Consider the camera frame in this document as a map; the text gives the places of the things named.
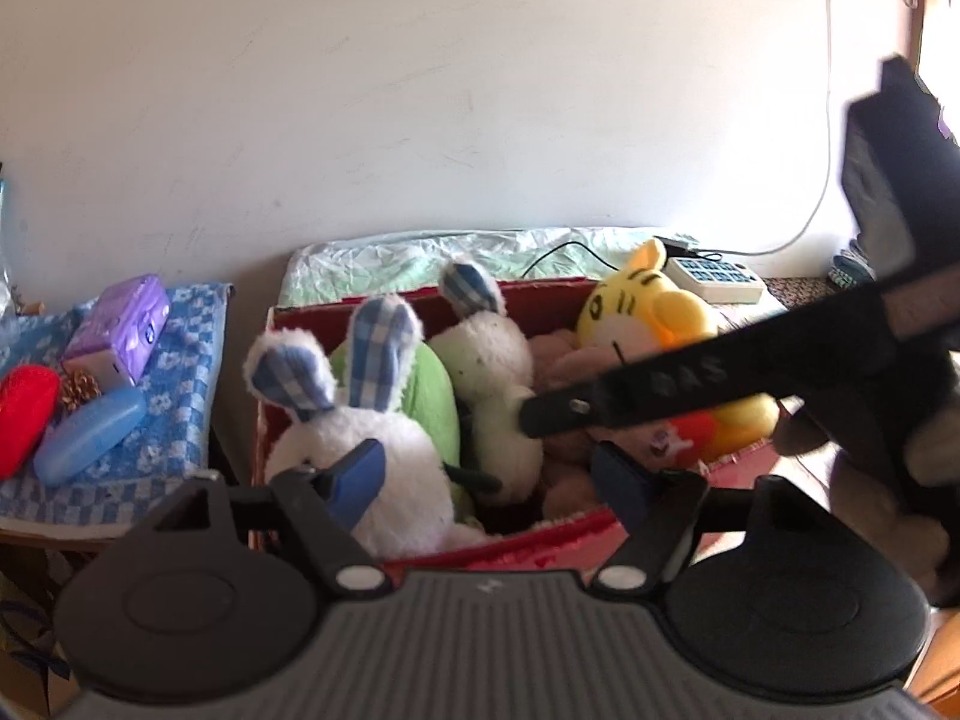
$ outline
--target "stuffed bunny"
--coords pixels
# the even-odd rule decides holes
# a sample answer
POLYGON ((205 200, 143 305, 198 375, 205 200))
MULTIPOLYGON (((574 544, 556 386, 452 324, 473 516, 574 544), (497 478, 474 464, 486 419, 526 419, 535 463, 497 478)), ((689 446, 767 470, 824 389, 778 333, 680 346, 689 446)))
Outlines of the stuffed bunny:
POLYGON ((450 262, 440 275, 440 294, 460 323, 428 345, 472 414, 477 464, 503 485, 499 493, 478 497, 495 506, 520 503, 536 488, 544 459, 541 442, 528 439, 517 423, 520 404, 533 395, 530 346, 507 317, 496 281, 474 262, 450 262))
POLYGON ((267 460, 267 480, 305 461, 327 469, 366 439, 382 443, 383 488, 352 531, 379 560, 484 540, 483 533, 454 524, 436 447, 424 428, 397 412, 423 336, 409 304, 387 295, 365 301, 350 319, 344 391, 337 391, 329 360, 304 330, 265 333, 244 365, 253 396, 293 420, 267 460))

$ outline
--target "white wall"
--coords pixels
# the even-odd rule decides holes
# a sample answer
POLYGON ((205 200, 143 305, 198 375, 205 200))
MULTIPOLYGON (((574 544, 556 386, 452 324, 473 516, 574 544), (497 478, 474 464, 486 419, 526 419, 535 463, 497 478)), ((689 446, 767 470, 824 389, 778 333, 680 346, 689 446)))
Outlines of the white wall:
MULTIPOLYGON (((839 130, 905 15, 833 6, 839 130)), ((0 0, 8 248, 55 308, 142 271, 235 282, 235 408, 308 242, 550 223, 789 238, 823 180, 825 76, 823 0, 0 0)), ((850 229, 833 186, 765 268, 820 271, 850 229)))

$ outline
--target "purple tissue package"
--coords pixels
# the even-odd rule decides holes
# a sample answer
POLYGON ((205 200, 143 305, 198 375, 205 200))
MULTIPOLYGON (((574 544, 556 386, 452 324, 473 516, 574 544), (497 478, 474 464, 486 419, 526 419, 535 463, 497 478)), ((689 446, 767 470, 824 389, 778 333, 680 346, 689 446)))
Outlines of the purple tissue package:
POLYGON ((160 276, 107 287, 64 351, 64 370, 86 370, 102 391, 136 384, 170 314, 160 276))

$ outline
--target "folded cloth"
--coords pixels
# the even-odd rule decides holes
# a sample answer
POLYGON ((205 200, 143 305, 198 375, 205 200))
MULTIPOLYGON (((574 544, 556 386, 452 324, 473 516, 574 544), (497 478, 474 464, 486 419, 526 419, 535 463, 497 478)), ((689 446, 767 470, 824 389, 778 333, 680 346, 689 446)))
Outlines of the folded cloth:
MULTIPOLYGON (((210 408, 220 373, 227 284, 168 290, 170 317, 138 386, 147 418, 69 484, 45 488, 32 463, 0 485, 0 529, 50 538, 114 538, 208 461, 210 408)), ((18 317, 0 348, 0 377, 15 365, 59 366, 93 301, 63 314, 18 317)))

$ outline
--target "gray ribbed panel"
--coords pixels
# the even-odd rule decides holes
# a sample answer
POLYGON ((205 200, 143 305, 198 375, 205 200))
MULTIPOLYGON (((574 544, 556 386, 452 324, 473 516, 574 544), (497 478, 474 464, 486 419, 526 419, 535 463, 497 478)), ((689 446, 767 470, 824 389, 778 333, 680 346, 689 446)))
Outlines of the gray ribbed panel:
POLYGON ((389 598, 342 604, 280 674, 198 707, 86 694, 68 720, 925 720, 895 690, 786 707, 701 675, 636 605, 573 576, 413 574, 389 598))

